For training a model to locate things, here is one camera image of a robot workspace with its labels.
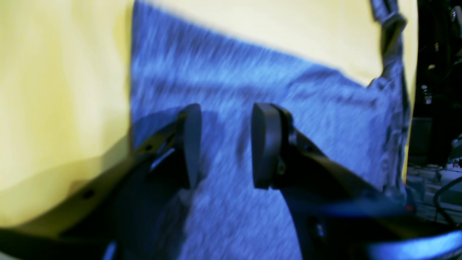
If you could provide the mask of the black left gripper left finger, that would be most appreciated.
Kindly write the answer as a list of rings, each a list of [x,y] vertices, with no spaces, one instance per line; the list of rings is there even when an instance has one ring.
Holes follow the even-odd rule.
[[[117,166],[51,210],[1,228],[1,252],[22,260],[150,259],[163,208],[198,181],[202,111],[193,103]]]

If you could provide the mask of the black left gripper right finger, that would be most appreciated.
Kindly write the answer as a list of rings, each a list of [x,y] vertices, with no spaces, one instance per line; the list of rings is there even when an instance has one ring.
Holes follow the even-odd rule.
[[[304,260],[450,260],[461,230],[431,224],[330,160],[277,105],[252,111],[255,188],[279,190]]]

